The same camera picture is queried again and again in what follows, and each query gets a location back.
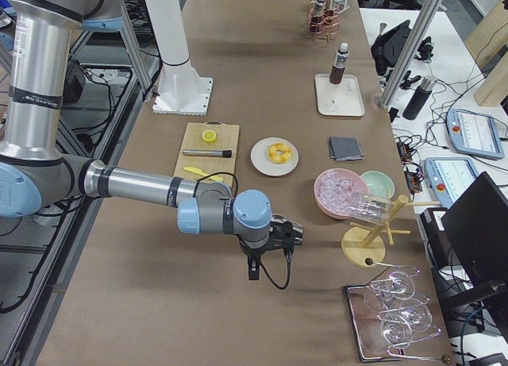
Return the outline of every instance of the yellow donut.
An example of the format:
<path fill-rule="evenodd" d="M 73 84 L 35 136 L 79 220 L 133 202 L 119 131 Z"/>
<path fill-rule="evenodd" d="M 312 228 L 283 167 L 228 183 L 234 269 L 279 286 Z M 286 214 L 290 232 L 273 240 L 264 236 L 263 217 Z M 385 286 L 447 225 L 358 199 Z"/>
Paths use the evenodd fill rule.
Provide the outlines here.
<path fill-rule="evenodd" d="M 268 148 L 268 158 L 274 164 L 285 164 L 291 158 L 291 148 L 282 142 L 276 142 Z"/>

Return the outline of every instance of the gray napkin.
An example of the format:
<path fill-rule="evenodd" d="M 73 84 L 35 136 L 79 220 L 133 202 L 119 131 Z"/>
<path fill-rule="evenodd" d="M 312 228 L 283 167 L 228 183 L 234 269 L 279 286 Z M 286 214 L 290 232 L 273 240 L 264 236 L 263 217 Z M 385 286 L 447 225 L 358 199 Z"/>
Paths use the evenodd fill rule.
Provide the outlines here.
<path fill-rule="evenodd" d="M 356 137 L 330 137 L 329 153 L 337 161 L 361 160 L 364 156 Z"/>

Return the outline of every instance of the brown table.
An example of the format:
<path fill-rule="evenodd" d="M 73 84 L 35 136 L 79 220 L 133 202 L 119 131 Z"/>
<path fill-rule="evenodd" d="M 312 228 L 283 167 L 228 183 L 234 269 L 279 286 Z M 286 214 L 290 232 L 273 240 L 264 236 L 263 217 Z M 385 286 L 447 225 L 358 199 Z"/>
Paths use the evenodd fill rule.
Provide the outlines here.
<path fill-rule="evenodd" d="M 342 17 L 337 42 L 306 38 L 310 0 L 188 0 L 184 21 L 193 65 L 214 77 L 203 118 L 141 111 L 120 165 L 171 175 L 188 121 L 241 127 L 237 175 L 241 190 L 257 188 L 273 210 L 304 225 L 305 244 L 293 257 L 291 285 L 277 291 L 264 276 L 248 281 L 237 240 L 191 236 L 176 227 L 176 211 L 142 202 L 103 203 L 39 365 L 333 365 L 359 363 L 342 287 L 366 283 L 379 269 L 351 265 L 340 239 L 348 222 L 325 216 L 313 185 L 327 168 L 384 171 L 406 192 L 389 118 L 375 106 L 380 88 L 355 2 Z M 366 114 L 325 118 L 317 111 L 314 75 L 330 69 L 347 41 L 347 73 L 360 81 Z M 338 164 L 329 136 L 359 137 L 365 159 Z M 270 178 L 251 164 L 252 146 L 283 137 L 299 151 L 289 175 Z M 394 226 L 416 230 L 411 209 Z M 386 261 L 422 268 L 418 290 L 432 296 L 444 328 L 418 232 L 396 237 Z M 281 283 L 281 253 L 264 262 Z M 443 335 L 411 353 L 449 353 Z"/>

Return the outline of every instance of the spice bottle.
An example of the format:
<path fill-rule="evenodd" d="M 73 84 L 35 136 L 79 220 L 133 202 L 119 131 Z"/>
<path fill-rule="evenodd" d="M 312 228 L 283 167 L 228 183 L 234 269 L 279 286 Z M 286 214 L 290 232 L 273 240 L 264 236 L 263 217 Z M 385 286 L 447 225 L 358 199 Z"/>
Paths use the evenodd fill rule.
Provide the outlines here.
<path fill-rule="evenodd" d="M 325 0 L 325 22 L 327 17 L 333 17 L 335 11 L 335 0 Z"/>
<path fill-rule="evenodd" d="M 321 30 L 321 23 L 323 22 L 323 15 L 325 8 L 325 0 L 316 0 L 314 9 L 312 10 L 312 17 L 310 18 L 309 31 L 311 33 L 319 33 Z"/>
<path fill-rule="evenodd" d="M 332 71 L 330 72 L 330 82 L 332 84 L 340 84 L 342 81 L 342 75 L 344 74 L 344 69 L 346 67 L 346 62 L 348 61 L 348 44 L 341 43 L 341 47 L 337 50 L 337 54 L 335 54 L 335 60 L 333 61 Z"/>

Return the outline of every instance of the yellow knife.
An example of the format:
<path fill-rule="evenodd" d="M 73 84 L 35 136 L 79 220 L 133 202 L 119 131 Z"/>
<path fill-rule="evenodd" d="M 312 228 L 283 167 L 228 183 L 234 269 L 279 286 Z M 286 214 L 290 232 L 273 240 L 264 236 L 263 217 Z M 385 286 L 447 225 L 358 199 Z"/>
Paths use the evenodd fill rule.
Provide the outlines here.
<path fill-rule="evenodd" d="M 197 175 L 202 175 L 203 177 L 206 177 L 208 175 L 203 170 L 201 170 L 199 168 L 193 168 L 191 166 L 186 166 L 183 168 L 183 170 L 189 171 L 189 172 L 197 174 Z M 212 179 L 213 181 L 217 181 L 217 182 L 224 182 L 224 179 L 222 177 L 217 177 L 216 175 L 212 175 L 210 177 L 210 179 Z"/>

